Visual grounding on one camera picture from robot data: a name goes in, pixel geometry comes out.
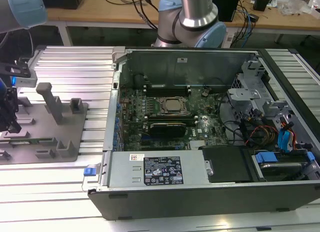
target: table leg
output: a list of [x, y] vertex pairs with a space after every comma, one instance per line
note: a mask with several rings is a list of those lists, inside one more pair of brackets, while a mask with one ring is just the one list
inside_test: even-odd
[[278, 44], [283, 36], [284, 36], [283, 34], [277, 34], [274, 42]]
[[225, 38], [221, 45], [222, 48], [230, 48], [233, 37], [235, 36], [237, 31], [238, 31], [237, 27], [228, 27], [226, 29]]
[[64, 46], [73, 46], [69, 29], [66, 25], [58, 25], [58, 30]]

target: blue light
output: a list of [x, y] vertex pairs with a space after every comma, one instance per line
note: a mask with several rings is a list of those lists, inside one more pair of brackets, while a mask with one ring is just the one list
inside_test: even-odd
[[17, 82], [17, 78], [15, 76], [12, 77], [12, 86], [15, 86]]

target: blue release latch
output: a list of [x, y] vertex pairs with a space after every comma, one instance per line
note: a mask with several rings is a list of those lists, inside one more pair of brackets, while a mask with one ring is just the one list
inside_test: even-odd
[[274, 152], [259, 152], [255, 155], [256, 161], [260, 163], [278, 162]]
[[96, 168], [85, 168], [83, 175], [84, 176], [96, 176], [97, 169]]
[[312, 161], [314, 161], [316, 159], [311, 151], [308, 151], [306, 153], [306, 155], [308, 156], [308, 159], [310, 160], [310, 162], [312, 162]]

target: gray plastic block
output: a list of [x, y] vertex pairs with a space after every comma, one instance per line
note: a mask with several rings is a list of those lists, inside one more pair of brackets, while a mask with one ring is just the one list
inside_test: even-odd
[[57, 146], [58, 141], [56, 138], [51, 138], [50, 140], [40, 140], [39, 144], [43, 146]]
[[41, 82], [38, 84], [35, 90], [38, 94], [40, 94], [43, 97], [47, 105], [47, 108], [51, 112], [55, 122], [59, 125], [63, 120], [62, 104], [59, 97], [55, 98], [52, 95], [51, 89], [52, 89], [51, 83]]
[[19, 105], [19, 111], [17, 112], [18, 115], [27, 115], [27, 111], [25, 110], [25, 106]]
[[56, 151], [61, 155], [61, 157], [71, 157], [78, 153], [72, 141], [69, 141], [67, 146], [64, 146], [62, 141], [58, 141]]
[[1, 141], [0, 142], [0, 148], [4, 149], [4, 148], [13, 148], [14, 146], [9, 142], [3, 142]]
[[81, 98], [72, 98], [69, 106], [73, 114], [82, 114], [84, 112], [84, 105]]
[[56, 156], [52, 149], [38, 149], [35, 152], [35, 156], [37, 156], [38, 159], [49, 159]]
[[24, 107], [30, 107], [32, 106], [31, 102], [27, 97], [19, 97], [18, 98], [19, 105], [23, 105]]
[[3, 150], [0, 150], [0, 161], [9, 161], [11, 159], [11, 155]]
[[5, 139], [25, 139], [29, 137], [29, 132], [25, 129], [21, 129], [19, 133], [10, 133], [8, 131], [3, 132], [1, 136]]
[[36, 121], [33, 118], [23, 118], [23, 119], [18, 119], [17, 122], [19, 125], [33, 125]]

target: motherboard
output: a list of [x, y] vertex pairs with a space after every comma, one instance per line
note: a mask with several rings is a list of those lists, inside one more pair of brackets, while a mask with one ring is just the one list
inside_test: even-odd
[[119, 102], [124, 150], [197, 150], [228, 144], [218, 118], [220, 96], [203, 87], [174, 96], [123, 88]]

